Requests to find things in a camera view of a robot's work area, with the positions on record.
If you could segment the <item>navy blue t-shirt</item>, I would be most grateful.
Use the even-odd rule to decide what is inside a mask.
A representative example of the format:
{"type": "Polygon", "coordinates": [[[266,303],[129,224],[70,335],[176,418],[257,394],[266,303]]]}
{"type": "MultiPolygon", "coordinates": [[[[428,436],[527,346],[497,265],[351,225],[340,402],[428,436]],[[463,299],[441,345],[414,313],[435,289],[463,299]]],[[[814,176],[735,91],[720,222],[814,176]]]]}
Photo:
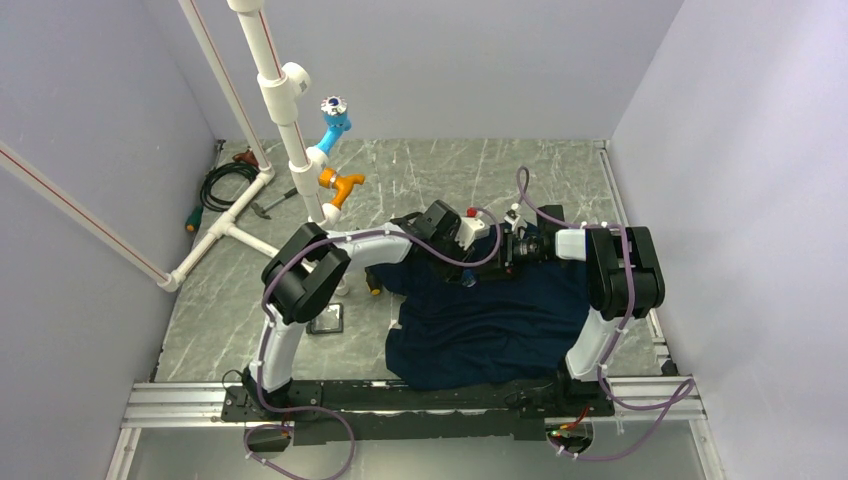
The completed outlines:
{"type": "Polygon", "coordinates": [[[418,390],[538,379],[555,374],[589,311],[586,265],[530,263],[512,278],[467,287],[414,252],[371,271],[403,297],[385,340],[387,369],[418,390]]]}

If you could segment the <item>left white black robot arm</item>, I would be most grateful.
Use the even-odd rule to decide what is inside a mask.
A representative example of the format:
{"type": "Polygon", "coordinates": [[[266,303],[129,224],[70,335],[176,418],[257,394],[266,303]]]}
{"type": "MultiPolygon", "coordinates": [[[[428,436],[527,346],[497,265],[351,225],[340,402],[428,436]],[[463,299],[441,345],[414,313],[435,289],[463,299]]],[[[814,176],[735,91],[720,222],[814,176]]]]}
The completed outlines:
{"type": "Polygon", "coordinates": [[[264,420],[285,411],[306,326],[329,305],[349,270],[400,264],[424,254],[454,273],[489,232],[481,214],[463,216],[442,201],[371,229],[331,231],[314,222],[300,226],[261,274],[265,322],[257,353],[243,374],[248,407],[264,420]]]}

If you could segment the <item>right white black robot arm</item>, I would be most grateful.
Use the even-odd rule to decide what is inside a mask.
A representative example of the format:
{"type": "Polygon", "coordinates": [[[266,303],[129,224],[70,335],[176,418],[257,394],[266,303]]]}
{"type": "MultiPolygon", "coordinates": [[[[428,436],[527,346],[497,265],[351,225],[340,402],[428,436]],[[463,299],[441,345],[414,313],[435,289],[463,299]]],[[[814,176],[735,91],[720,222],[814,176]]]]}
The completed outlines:
{"type": "Polygon", "coordinates": [[[603,378],[630,321],[646,317],[664,302],[665,282],[652,233],[646,226],[578,225],[542,218],[529,234],[503,228],[501,235],[496,255],[473,269],[475,278],[511,278],[530,264],[585,265],[587,317],[564,356],[569,377],[550,391],[555,409],[574,415],[590,399],[584,382],[603,378]]]}

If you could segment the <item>yellow black screwdriver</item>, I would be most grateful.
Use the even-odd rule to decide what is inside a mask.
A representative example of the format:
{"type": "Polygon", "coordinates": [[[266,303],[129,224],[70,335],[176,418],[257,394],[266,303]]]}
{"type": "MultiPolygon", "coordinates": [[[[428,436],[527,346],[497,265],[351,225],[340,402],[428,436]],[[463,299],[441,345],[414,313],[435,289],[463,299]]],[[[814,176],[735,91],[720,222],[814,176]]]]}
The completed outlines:
{"type": "Polygon", "coordinates": [[[377,296],[381,294],[383,284],[371,268],[365,269],[365,281],[371,295],[377,296]]]}

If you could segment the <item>orange faucet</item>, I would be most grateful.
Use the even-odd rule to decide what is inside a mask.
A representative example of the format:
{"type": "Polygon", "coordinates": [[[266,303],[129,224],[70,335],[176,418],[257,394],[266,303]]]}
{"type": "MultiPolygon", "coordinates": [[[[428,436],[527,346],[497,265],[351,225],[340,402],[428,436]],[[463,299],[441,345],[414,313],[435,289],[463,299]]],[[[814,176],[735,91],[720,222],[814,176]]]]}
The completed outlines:
{"type": "Polygon", "coordinates": [[[341,175],[329,167],[326,167],[318,177],[318,183],[322,188],[335,191],[330,204],[339,210],[342,209],[354,187],[363,185],[365,180],[366,177],[362,174],[341,175]]]}

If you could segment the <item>small square black tray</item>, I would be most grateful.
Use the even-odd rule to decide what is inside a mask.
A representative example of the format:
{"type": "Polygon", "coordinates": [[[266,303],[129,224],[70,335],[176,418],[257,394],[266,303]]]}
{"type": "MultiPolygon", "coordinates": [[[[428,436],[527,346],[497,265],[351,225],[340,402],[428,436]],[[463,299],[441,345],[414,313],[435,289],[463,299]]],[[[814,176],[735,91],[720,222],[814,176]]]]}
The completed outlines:
{"type": "Polygon", "coordinates": [[[344,331],[344,305],[330,303],[306,327],[309,335],[339,334],[344,331]]]}

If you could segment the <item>blue faucet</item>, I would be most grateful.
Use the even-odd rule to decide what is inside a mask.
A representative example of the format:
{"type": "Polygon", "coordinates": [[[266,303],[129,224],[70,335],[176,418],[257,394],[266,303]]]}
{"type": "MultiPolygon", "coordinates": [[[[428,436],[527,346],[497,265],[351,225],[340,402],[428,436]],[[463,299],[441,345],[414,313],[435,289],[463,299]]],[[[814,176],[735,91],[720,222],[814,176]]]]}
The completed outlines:
{"type": "Polygon", "coordinates": [[[342,135],[351,129],[352,123],[349,118],[348,104],[338,95],[324,98],[320,111],[326,124],[326,131],[315,147],[329,156],[342,135]]]}

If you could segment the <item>small hammer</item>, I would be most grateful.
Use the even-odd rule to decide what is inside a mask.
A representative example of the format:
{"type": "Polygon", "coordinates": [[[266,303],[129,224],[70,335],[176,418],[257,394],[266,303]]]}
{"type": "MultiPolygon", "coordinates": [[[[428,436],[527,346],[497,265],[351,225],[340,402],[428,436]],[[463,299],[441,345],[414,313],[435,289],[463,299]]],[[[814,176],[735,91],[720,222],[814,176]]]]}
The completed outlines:
{"type": "Polygon", "coordinates": [[[253,202],[250,207],[255,215],[264,220],[270,220],[271,216],[269,211],[274,209],[276,206],[285,202],[286,200],[297,196],[298,192],[296,188],[291,188],[286,191],[281,197],[269,202],[267,205],[260,205],[258,202],[253,202]]]}

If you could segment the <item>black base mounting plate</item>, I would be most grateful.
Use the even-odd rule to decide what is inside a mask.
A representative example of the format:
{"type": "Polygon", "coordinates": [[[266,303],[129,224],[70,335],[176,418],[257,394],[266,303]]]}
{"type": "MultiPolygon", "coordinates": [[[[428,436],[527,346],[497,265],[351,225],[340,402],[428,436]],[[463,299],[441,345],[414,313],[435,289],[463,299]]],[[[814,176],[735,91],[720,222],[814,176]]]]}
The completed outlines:
{"type": "Polygon", "coordinates": [[[283,423],[296,446],[349,439],[421,440],[508,437],[537,441],[557,422],[611,417],[594,382],[517,380],[457,389],[415,390],[400,380],[296,380],[284,405],[266,410],[241,385],[225,389],[225,423],[283,423]]]}

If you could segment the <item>aluminium rail frame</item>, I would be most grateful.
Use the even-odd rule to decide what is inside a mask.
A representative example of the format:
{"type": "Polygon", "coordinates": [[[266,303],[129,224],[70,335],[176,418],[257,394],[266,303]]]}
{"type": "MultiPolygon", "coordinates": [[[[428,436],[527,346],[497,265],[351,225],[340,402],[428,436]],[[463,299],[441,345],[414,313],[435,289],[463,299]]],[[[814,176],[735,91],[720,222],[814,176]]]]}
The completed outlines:
{"type": "MultiPolygon", "coordinates": [[[[614,377],[609,380],[609,386],[616,398],[632,405],[654,405],[666,402],[673,396],[680,396],[681,399],[669,408],[665,419],[689,423],[698,459],[707,479],[727,477],[693,378],[614,377]]],[[[232,406],[226,399],[227,390],[234,388],[233,384],[209,382],[134,384],[106,477],[128,477],[135,447],[145,428],[248,429],[261,425],[263,421],[253,413],[248,413],[243,419],[224,417],[224,410],[232,406]]]]}

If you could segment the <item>brown handled tool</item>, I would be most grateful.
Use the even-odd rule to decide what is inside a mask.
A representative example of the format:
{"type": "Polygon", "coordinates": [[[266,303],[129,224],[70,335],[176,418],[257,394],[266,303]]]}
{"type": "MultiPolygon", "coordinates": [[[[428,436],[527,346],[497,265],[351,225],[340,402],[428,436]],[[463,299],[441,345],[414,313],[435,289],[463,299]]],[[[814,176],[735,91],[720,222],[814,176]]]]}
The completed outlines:
{"type": "Polygon", "coordinates": [[[243,152],[236,153],[232,156],[232,161],[234,163],[243,163],[252,166],[253,168],[259,169],[258,160],[253,153],[253,151],[248,148],[243,152]]]}

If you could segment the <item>white PVC pipe frame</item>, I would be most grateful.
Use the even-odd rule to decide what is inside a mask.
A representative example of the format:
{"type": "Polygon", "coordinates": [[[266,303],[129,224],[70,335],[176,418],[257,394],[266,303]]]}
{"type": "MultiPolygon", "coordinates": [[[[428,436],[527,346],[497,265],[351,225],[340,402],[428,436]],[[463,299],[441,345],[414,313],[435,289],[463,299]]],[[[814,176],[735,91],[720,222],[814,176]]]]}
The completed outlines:
{"type": "MultiPolygon", "coordinates": [[[[262,139],[251,119],[247,105],[242,100],[237,85],[229,72],[224,57],[215,43],[208,22],[197,1],[182,1],[181,13],[197,41],[241,133],[258,160],[259,172],[246,189],[212,222],[196,241],[189,253],[172,270],[165,271],[149,260],[137,248],[122,238],[114,229],[100,220],[88,208],[74,199],[56,182],[24,159],[7,143],[1,145],[1,166],[8,173],[47,200],[70,220],[91,233],[105,246],[128,261],[161,290],[173,293],[211,249],[224,237],[267,256],[275,249],[258,237],[241,229],[237,221],[250,201],[275,179],[277,170],[262,146],[262,139]]],[[[257,68],[256,83],[264,101],[270,121],[278,130],[287,154],[287,169],[305,206],[309,219],[319,225],[332,227],[340,220],[344,198],[338,196],[324,202],[320,198],[319,178],[328,165],[327,152],[308,146],[299,125],[299,100],[308,92],[312,81],[307,71],[294,62],[284,62],[279,54],[270,23],[262,1],[231,1],[230,11],[237,18],[247,47],[257,68]]]]}

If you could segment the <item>green handled screwdriver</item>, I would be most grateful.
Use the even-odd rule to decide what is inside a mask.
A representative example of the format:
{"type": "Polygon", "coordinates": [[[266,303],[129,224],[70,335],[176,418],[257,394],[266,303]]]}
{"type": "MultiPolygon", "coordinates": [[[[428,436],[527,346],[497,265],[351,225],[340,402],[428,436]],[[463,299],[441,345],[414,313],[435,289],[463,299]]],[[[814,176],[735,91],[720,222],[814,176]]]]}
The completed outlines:
{"type": "Polygon", "coordinates": [[[202,222],[204,208],[202,205],[196,205],[189,216],[187,217],[184,228],[187,232],[196,233],[202,222]]]}

